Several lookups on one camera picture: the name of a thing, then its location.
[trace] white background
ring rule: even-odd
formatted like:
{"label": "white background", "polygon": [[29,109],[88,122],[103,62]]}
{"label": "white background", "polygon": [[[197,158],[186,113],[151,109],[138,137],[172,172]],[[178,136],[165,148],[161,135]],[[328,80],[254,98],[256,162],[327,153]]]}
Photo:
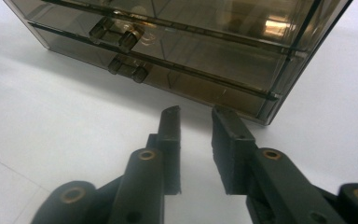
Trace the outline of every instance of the white background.
{"label": "white background", "polygon": [[[44,49],[0,1],[0,224],[29,223],[63,183],[98,188],[122,175],[172,105],[182,107],[183,194],[166,197],[165,223],[251,223],[213,163],[210,107]],[[358,1],[272,124],[246,123],[313,184],[337,193],[358,182]]]}

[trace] smoked plastic case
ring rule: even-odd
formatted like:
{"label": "smoked plastic case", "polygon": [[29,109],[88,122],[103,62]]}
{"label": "smoked plastic case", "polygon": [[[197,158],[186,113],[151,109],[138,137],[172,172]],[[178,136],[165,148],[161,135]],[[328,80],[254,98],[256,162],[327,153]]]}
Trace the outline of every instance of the smoked plastic case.
{"label": "smoked plastic case", "polygon": [[268,125],[351,0],[5,0],[48,49]]}

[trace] white table surface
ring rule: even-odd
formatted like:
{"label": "white table surface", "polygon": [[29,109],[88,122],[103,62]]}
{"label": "white table surface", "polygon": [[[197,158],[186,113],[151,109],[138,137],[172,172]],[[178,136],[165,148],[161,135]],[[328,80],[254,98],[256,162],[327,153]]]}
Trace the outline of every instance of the white table surface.
{"label": "white table surface", "polygon": [[[211,108],[44,49],[0,1],[0,224],[28,223],[59,185],[97,188],[179,105],[182,190],[165,223],[251,223],[245,196],[227,196],[213,162]],[[358,182],[358,1],[352,3],[268,127],[246,121],[260,147],[286,153],[337,193]]]}

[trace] drawer handle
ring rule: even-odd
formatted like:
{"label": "drawer handle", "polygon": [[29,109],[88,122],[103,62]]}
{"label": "drawer handle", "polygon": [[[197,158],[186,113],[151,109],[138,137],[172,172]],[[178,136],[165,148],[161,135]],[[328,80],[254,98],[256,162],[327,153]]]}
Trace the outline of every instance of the drawer handle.
{"label": "drawer handle", "polygon": [[118,55],[108,65],[108,71],[113,75],[120,74],[123,77],[132,78],[137,83],[142,83],[149,75],[148,68],[150,67],[149,63]]}
{"label": "drawer handle", "polygon": [[142,27],[104,17],[89,31],[89,40],[94,44],[104,43],[118,47],[122,52],[129,53],[143,34]]}

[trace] drawer organizer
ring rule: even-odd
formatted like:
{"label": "drawer organizer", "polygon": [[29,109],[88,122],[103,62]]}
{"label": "drawer organizer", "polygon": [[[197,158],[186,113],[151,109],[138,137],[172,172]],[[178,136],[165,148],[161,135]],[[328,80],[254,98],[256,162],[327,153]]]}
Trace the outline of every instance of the drawer organizer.
{"label": "drawer organizer", "polygon": [[48,49],[268,125],[351,0],[5,0]]}

